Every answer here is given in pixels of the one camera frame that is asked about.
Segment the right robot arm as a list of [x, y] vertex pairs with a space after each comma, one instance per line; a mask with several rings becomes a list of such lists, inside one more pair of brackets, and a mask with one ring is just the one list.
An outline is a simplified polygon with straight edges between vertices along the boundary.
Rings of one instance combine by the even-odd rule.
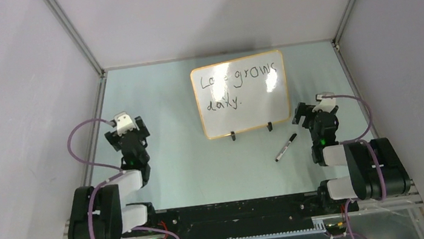
[[411, 179], [388, 138], [338, 141], [336, 98], [324, 95], [317, 100], [317, 105], [299, 103], [292, 122], [309, 131], [315, 164], [348, 169], [347, 176], [320, 183], [317, 188], [320, 209], [332, 214], [345, 200], [384, 200], [407, 194]]

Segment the yellow framed whiteboard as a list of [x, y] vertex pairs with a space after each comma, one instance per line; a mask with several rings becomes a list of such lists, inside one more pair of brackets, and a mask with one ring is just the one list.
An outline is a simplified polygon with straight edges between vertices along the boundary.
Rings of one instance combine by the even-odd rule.
[[190, 73], [207, 139], [267, 127], [290, 118], [290, 97], [279, 50], [266, 51]]

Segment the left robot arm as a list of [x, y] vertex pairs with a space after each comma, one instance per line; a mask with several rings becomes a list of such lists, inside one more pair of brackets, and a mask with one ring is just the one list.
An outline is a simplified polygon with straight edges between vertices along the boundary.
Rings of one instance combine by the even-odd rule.
[[108, 120], [112, 131], [107, 142], [122, 153], [117, 174], [96, 186], [77, 188], [74, 193], [68, 239], [121, 239], [136, 227], [145, 235], [159, 226], [158, 217], [145, 204], [122, 206], [122, 198], [142, 189], [150, 178], [150, 156], [146, 151], [150, 132], [141, 117], [121, 112]]

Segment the white whiteboard marker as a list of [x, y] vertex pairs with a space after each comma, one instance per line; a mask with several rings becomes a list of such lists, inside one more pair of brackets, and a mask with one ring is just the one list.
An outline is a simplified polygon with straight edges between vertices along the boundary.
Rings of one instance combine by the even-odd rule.
[[283, 145], [282, 149], [277, 153], [275, 156], [275, 162], [279, 162], [279, 160], [283, 157], [283, 155], [286, 153], [287, 149], [290, 147], [294, 139], [297, 137], [297, 134], [294, 133], [290, 136], [290, 138], [286, 141], [286, 143]]

